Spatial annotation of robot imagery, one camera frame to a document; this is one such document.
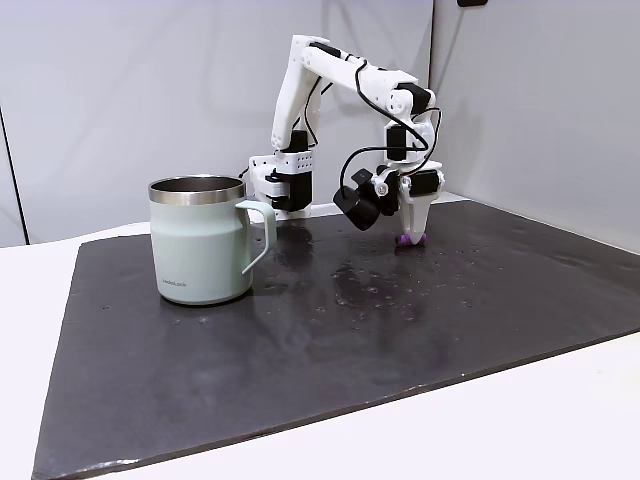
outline black cable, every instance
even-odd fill
[[[324,87],[324,88],[322,89],[322,91],[320,92],[320,95],[324,95],[324,92],[326,92],[327,90],[329,90],[332,86],[333,86],[333,83],[329,83],[329,84],[327,84],[327,86],[326,86],[326,87]],[[300,123],[300,117],[298,117],[298,118],[296,119],[296,121],[295,121],[295,122],[293,122],[293,127],[291,127],[291,129],[293,130],[294,128],[296,128],[296,126],[297,126],[299,123]]]
[[[396,122],[397,124],[403,126],[405,128],[405,130],[407,130],[407,131],[409,131],[409,133],[411,133],[411,135],[413,135],[418,140],[420,140],[420,142],[424,145],[424,148],[421,148],[420,150],[417,150],[417,151],[429,150],[429,144],[427,143],[427,141],[424,138],[422,138],[422,136],[418,132],[416,132],[413,128],[411,128],[409,125],[404,123],[398,117],[396,117],[396,116],[390,114],[389,112],[381,109],[379,106],[377,106],[371,100],[369,100],[364,93],[362,93],[362,90],[360,89],[360,72],[362,71],[362,69],[364,67],[367,66],[367,63],[368,63],[367,60],[363,59],[362,65],[360,65],[358,67],[358,69],[356,70],[356,91],[358,92],[358,95],[360,96],[360,98],[362,98],[362,100],[364,100],[364,102],[367,105],[369,105],[371,108],[373,108],[376,112],[384,115],[385,117],[387,117],[392,122]]]
[[[429,112],[429,111],[437,111],[438,112],[438,121],[436,122],[436,128],[433,131],[434,132],[433,133],[433,147],[431,148],[431,151],[428,154],[425,155],[424,159],[422,160],[422,163],[417,168],[414,168],[410,172],[403,173],[402,175],[409,176],[409,175],[413,175],[414,173],[419,172],[420,169],[427,164],[427,162],[431,158],[431,155],[433,154],[433,151],[436,149],[436,145],[438,144],[438,131],[440,130],[440,120],[442,120],[442,110],[440,110],[437,107],[433,107],[433,108],[429,108],[429,109],[426,110],[426,112]]]
[[[403,152],[419,152],[424,149],[422,147],[364,147],[364,148],[360,148],[359,150],[356,150],[351,155],[349,155],[349,158],[347,158],[347,161],[344,162],[344,165],[342,166],[342,170],[340,171],[340,193],[342,195],[342,198],[346,198],[344,194],[344,174],[347,172],[347,167],[351,163],[351,160],[353,160],[356,156],[364,152],[379,152],[379,151],[387,152],[389,150],[401,150]]]
[[[313,133],[313,129],[311,128],[311,125],[309,125],[309,120],[307,119],[307,108],[309,107],[309,101],[311,100],[311,95],[313,95],[313,92],[315,91],[319,83],[320,83],[320,77],[316,79],[316,83],[314,83],[313,87],[311,87],[311,91],[309,92],[309,96],[307,97],[307,103],[304,105],[304,123],[306,123],[307,128],[309,129],[309,133],[313,137],[313,145],[310,145],[309,148],[315,147],[316,145],[318,145],[318,139],[316,138],[316,134]]]
[[[324,92],[329,90],[332,86],[333,86],[333,82],[329,82],[327,86],[322,89],[322,91],[320,92],[320,95],[324,95]]]
[[[2,115],[2,108],[0,107],[0,127],[2,127],[2,133],[4,135],[4,145],[7,148],[7,158],[9,159],[9,169],[11,170],[11,180],[13,181],[13,190],[16,194],[16,203],[18,204],[18,213],[20,214],[20,223],[22,223],[22,234],[24,235],[24,242],[27,245],[31,245],[29,241],[29,232],[27,231],[27,222],[24,219],[24,211],[22,210],[22,201],[20,200],[20,192],[18,191],[18,181],[16,180],[16,172],[13,168],[13,160],[11,159],[11,151],[9,150],[9,139],[7,138],[7,130],[4,126],[4,116]]]
[[[393,121],[393,122],[401,125],[402,127],[404,127],[405,130],[407,130],[415,138],[420,140],[420,142],[422,142],[424,147],[365,147],[365,148],[361,148],[359,150],[356,150],[351,155],[349,155],[349,158],[347,158],[347,160],[345,161],[344,165],[342,166],[342,170],[340,171],[340,194],[342,195],[343,199],[346,199],[346,196],[345,196],[345,193],[344,193],[344,174],[347,171],[347,167],[349,166],[349,163],[351,163],[351,161],[357,155],[360,155],[361,153],[364,153],[364,152],[371,152],[371,151],[401,150],[401,151],[404,151],[404,152],[424,152],[424,151],[429,150],[429,144],[427,143],[427,141],[424,138],[422,138],[422,135],[420,135],[418,132],[416,132],[413,128],[411,128],[405,122],[400,120],[398,117],[396,117],[396,116],[386,112],[385,110],[381,109],[380,107],[378,107],[375,103],[373,103],[371,100],[369,100],[364,93],[362,93],[362,90],[360,88],[360,72],[367,66],[367,63],[368,63],[367,60],[363,59],[362,65],[360,65],[356,70],[356,91],[357,91],[358,95],[360,96],[360,98],[362,98],[362,100],[364,100],[364,102],[367,105],[369,105],[371,108],[373,108],[376,112],[384,115],[385,117],[387,117],[391,121]]]
[[[440,110],[438,107],[430,107],[427,108],[424,112],[421,113],[416,113],[415,115],[411,115],[411,121],[414,121],[416,118],[418,118],[420,115],[424,115],[427,112],[435,112]]]

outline dark mat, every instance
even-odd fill
[[[212,308],[160,298],[148,236],[84,244],[34,478],[217,448],[640,329],[638,256],[472,202],[432,207],[426,247],[394,250],[397,222],[281,223],[253,290]]]

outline white table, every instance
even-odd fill
[[[0,478],[30,478],[78,247],[148,232],[0,249]],[[637,479],[639,437],[637,334],[107,478]]]

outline mug handle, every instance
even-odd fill
[[[242,274],[244,275],[249,270],[251,270],[256,263],[262,260],[273,247],[275,247],[276,241],[278,240],[278,236],[276,234],[276,212],[273,210],[271,205],[267,205],[266,203],[262,202],[255,202],[253,200],[243,200],[242,202],[236,204],[236,208],[242,208],[243,210],[257,210],[262,214],[264,218],[264,250],[260,255],[254,258],[253,261],[249,265],[247,265],[244,270],[242,270]]]

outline stainless steel rim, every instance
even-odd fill
[[[216,175],[163,178],[149,185],[149,200],[165,205],[209,205],[244,198],[244,181]]]

